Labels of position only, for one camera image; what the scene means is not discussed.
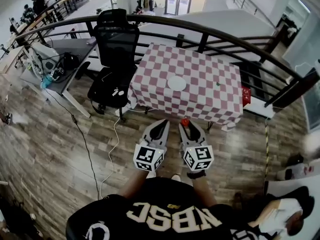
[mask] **shoe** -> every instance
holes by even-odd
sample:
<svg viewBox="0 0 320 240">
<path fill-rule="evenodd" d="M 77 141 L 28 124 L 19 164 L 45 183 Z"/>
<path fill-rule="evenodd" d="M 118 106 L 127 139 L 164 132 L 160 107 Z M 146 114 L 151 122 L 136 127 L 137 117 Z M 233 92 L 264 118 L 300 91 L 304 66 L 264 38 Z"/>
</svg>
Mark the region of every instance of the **shoe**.
<svg viewBox="0 0 320 240">
<path fill-rule="evenodd" d="M 9 125 L 10 122 L 11 122 L 11 119 L 12 119 L 12 114 L 11 114 L 11 113 L 8 113 L 8 114 L 6 115 L 6 117 L 5 117 L 5 123 L 6 123 L 7 125 Z"/>
<path fill-rule="evenodd" d="M 172 176 L 171 180 L 177 181 L 177 182 L 181 182 L 181 177 L 178 174 L 175 174 Z"/>
<path fill-rule="evenodd" d="M 147 178 L 147 179 L 150 179 L 150 178 L 155 178 L 155 177 L 157 177 L 156 172 L 155 172 L 155 171 L 150 171 L 150 172 L 148 173 L 148 176 L 147 176 L 146 178 Z"/>
</svg>

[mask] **white desk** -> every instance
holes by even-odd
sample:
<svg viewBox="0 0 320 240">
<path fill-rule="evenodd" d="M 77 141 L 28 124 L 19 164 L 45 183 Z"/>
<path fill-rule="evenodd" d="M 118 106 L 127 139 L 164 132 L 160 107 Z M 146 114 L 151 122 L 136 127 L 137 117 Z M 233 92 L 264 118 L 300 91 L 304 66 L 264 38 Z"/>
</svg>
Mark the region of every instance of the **white desk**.
<svg viewBox="0 0 320 240">
<path fill-rule="evenodd" d="M 58 54 L 70 53 L 72 55 L 77 55 L 77 57 L 79 58 L 79 66 L 76 70 L 72 69 L 74 73 L 71 73 L 70 70 L 65 69 L 66 75 L 72 75 L 62 82 L 59 82 L 58 80 L 57 83 L 51 83 L 46 89 L 65 97 L 83 115 L 85 115 L 87 118 L 90 118 L 91 115 L 89 114 L 89 112 L 68 92 L 68 87 L 75 78 L 75 75 L 78 72 L 79 68 L 87 60 L 90 53 L 96 47 L 96 44 L 87 44 L 87 40 L 89 39 L 83 38 L 53 40 L 53 47 L 58 52 Z M 41 85 L 41 80 L 35 76 L 33 71 L 30 71 L 28 69 L 24 70 L 20 79 L 24 80 L 32 88 L 32 90 L 34 90 L 41 97 L 45 97 L 41 90 L 36 87 Z"/>
</svg>

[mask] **checkered tablecloth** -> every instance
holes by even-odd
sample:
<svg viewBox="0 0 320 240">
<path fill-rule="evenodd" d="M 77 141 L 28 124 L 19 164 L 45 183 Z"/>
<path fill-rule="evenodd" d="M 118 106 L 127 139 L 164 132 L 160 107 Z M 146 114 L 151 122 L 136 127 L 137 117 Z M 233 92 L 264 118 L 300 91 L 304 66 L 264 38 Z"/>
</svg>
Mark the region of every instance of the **checkered tablecloth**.
<svg viewBox="0 0 320 240">
<path fill-rule="evenodd" d="M 168 80 L 180 76 L 183 91 L 173 91 Z M 223 125 L 228 131 L 243 114 L 239 67 L 192 50 L 150 44 L 130 83 L 128 98 L 166 113 Z"/>
</svg>

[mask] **striped pole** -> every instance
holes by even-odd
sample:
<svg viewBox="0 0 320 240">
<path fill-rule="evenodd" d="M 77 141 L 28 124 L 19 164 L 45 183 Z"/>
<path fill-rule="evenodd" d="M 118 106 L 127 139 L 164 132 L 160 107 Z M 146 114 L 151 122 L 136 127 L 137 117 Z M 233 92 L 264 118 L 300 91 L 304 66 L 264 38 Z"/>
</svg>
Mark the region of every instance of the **striped pole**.
<svg viewBox="0 0 320 240">
<path fill-rule="evenodd" d="M 265 189 L 266 177 L 268 174 L 268 165 L 269 165 L 269 125 L 265 120 L 264 130 L 265 130 L 265 147 L 266 147 L 266 157 L 265 157 L 265 173 L 264 173 L 264 181 L 263 181 L 263 189 Z"/>
</svg>

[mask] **bag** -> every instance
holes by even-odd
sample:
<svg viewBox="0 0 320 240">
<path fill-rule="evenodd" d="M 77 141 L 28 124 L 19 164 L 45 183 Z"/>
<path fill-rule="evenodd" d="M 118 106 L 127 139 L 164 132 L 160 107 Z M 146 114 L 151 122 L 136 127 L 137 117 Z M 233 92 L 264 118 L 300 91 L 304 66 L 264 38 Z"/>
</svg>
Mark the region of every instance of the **bag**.
<svg viewBox="0 0 320 240">
<path fill-rule="evenodd" d="M 98 108 L 92 105 L 98 114 L 104 115 L 103 109 L 106 106 L 119 109 L 129 102 L 128 90 L 137 66 L 128 66 L 123 70 L 104 67 L 94 80 L 87 96 L 91 100 L 91 104 L 93 102 L 99 104 Z"/>
</svg>

